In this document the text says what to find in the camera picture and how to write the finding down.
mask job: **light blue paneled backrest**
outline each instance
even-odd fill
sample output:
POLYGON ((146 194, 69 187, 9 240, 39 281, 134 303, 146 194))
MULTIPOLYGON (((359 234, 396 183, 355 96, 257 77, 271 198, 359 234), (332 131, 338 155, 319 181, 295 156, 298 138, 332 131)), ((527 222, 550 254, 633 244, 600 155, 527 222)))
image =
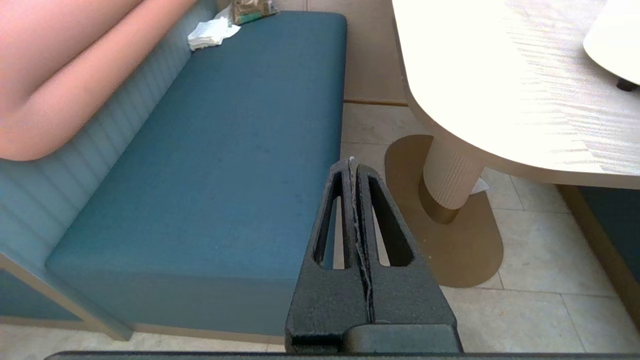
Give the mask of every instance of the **light blue paneled backrest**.
POLYGON ((0 253, 43 267, 187 62, 187 35, 198 22, 210 20, 215 9, 213 0, 199 0, 60 150, 36 161, 0 160, 0 253))

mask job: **table base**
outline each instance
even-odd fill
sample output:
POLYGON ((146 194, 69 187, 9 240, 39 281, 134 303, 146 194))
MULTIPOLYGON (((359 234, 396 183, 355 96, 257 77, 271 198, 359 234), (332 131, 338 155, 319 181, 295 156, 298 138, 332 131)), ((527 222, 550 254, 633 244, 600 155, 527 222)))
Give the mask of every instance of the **table base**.
POLYGON ((427 215, 419 188, 426 191, 422 168, 432 141, 432 136, 412 135, 391 144, 385 156, 387 186, 438 284, 476 286, 498 271, 502 238, 485 192, 471 195, 450 224, 427 215))

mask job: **tile floor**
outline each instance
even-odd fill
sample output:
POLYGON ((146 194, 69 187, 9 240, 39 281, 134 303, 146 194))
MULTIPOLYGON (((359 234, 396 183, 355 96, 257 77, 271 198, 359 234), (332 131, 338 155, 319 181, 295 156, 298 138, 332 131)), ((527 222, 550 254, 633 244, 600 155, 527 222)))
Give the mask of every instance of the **tile floor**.
MULTIPOLYGON (((427 133, 408 108, 346 104, 342 157, 380 171, 389 144, 427 133)), ((640 336, 556 188, 486 169, 504 241, 499 272, 476 288, 442 288, 467 352, 640 352, 640 336)), ((280 345, 0 325, 0 359, 62 350, 282 351, 280 345)))

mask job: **white napkin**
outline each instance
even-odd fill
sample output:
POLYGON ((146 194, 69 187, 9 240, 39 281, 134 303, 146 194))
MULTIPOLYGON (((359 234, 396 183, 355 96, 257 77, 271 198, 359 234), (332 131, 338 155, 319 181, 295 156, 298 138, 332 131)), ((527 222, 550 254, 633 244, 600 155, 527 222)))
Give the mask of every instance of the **white napkin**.
POLYGON ((232 37, 240 26, 231 21, 231 6, 219 12, 213 20, 201 22, 189 34, 187 41, 191 50, 222 44, 222 40, 232 37))
POLYGON ((471 195, 479 192, 485 192, 487 190, 489 190, 489 184, 487 184, 486 181, 482 180, 482 178, 480 177, 478 181, 476 181, 474 189, 471 190, 471 195))

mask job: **wooden tabletop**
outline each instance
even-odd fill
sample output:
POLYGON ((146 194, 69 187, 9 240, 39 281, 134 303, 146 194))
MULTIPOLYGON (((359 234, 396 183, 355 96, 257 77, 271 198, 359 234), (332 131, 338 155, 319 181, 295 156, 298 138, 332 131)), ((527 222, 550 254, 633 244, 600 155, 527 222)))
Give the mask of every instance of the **wooden tabletop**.
POLYGON ((605 3, 393 0, 414 115, 509 174, 640 189, 640 89, 582 46, 605 3))

